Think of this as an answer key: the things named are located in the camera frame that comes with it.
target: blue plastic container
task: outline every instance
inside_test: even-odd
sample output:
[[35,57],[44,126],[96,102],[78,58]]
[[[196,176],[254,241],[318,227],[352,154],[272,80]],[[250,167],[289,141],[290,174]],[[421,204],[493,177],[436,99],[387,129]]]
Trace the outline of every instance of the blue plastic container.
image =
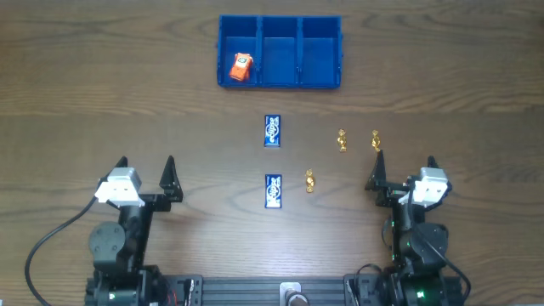
[[[248,81],[229,77],[237,53],[253,57]],[[342,56],[340,16],[219,17],[218,84],[223,87],[338,88]]]

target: orange candy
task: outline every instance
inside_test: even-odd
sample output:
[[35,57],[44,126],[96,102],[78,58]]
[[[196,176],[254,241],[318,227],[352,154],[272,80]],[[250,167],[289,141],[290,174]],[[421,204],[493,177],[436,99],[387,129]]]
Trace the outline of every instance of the orange candy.
[[235,63],[230,69],[229,77],[236,81],[244,82],[249,80],[249,69],[252,67],[253,58],[249,54],[236,54]]

